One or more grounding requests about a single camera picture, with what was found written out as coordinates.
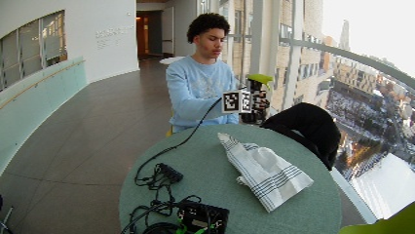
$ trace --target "young man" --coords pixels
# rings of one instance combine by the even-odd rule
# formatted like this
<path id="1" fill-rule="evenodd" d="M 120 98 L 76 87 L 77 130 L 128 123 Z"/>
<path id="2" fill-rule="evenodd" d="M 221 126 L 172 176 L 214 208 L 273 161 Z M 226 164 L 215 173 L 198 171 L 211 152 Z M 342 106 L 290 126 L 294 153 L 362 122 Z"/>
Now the young man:
<path id="1" fill-rule="evenodd" d="M 196 52 L 173 62 L 166 71 L 170 100 L 173 105 L 173 133 L 196 127 L 209 108 L 226 91 L 235 90 L 231 68 L 218 60 L 222 43 L 230 32 L 230 25 L 218 14 L 203 14 L 189 26 L 188 42 Z M 202 125 L 237 124 L 237 114 L 223 114 L 217 103 Z"/>

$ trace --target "curly hair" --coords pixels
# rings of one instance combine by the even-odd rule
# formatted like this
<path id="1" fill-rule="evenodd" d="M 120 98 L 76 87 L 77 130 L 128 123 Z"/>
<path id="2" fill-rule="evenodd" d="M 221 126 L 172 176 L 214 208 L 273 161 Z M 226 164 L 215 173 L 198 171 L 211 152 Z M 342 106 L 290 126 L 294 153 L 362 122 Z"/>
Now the curly hair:
<path id="1" fill-rule="evenodd" d="M 206 13 L 200 15 L 189 26 L 186 32 L 186 41 L 193 43 L 194 36 L 206 32 L 211 28 L 219 28 L 225 30 L 225 35 L 229 35 L 231 27 L 225 17 L 217 13 Z"/>

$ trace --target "sky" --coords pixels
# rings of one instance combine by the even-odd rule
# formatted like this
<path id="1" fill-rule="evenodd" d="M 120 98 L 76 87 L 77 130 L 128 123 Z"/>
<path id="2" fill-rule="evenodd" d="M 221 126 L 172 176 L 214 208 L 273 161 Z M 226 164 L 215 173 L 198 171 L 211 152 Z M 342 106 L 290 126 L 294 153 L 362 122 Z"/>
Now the sky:
<path id="1" fill-rule="evenodd" d="M 415 1 L 323 0 L 323 34 L 337 42 L 343 20 L 350 51 L 387 58 L 415 78 Z"/>

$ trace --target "curved wall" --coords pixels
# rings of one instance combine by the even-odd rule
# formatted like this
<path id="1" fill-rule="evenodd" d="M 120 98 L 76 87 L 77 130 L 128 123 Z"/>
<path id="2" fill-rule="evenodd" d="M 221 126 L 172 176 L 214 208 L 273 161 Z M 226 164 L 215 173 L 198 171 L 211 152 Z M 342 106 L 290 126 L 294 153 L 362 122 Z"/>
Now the curved wall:
<path id="1" fill-rule="evenodd" d="M 0 38 L 61 10 L 68 59 L 84 58 L 88 83 L 136 71 L 134 0 L 0 1 Z"/>

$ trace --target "handrail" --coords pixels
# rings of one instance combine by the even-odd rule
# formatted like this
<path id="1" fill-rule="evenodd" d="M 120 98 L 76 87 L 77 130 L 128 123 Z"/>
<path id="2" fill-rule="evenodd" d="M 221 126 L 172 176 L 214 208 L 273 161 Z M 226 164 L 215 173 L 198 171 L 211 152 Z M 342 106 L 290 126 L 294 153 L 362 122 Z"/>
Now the handrail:
<path id="1" fill-rule="evenodd" d="M 45 76 L 44 78 L 41 78 L 41 80 L 39 80 L 37 82 L 35 82 L 31 86 L 28 86 L 24 90 L 21 90 L 12 98 L 9 98 L 1 105 L 0 105 L 0 109 L 4 108 L 4 106 L 13 101 L 28 89 L 31 89 L 33 86 L 36 86 L 40 82 L 43 82 L 44 80 L 49 79 L 51 77 L 53 77 L 57 73 L 63 72 L 64 70 L 68 70 L 70 67 L 81 64 L 82 62 L 85 62 L 85 60 L 78 61 L 77 63 L 66 66 L 65 68 L 60 69 L 59 71 L 53 72 L 52 74 L 49 74 L 48 76 Z"/>
<path id="2" fill-rule="evenodd" d="M 415 90 L 415 79 L 408 74 L 406 74 L 403 71 L 387 66 L 386 64 L 378 62 L 376 60 L 367 58 L 364 56 L 359 56 L 354 54 L 350 51 L 342 50 L 337 47 L 326 46 L 323 44 L 318 44 L 309 41 L 302 40 L 294 40 L 289 38 L 281 38 L 281 41 L 285 43 L 289 43 L 293 46 L 301 46 L 301 47 L 309 47 L 314 48 L 317 50 L 321 50 L 323 52 L 329 52 L 334 55 L 342 56 L 344 58 L 348 58 L 351 60 L 355 60 L 356 62 L 368 65 L 374 67 L 376 70 L 384 72 L 387 75 L 390 75 L 392 78 L 403 82 L 410 88 Z"/>

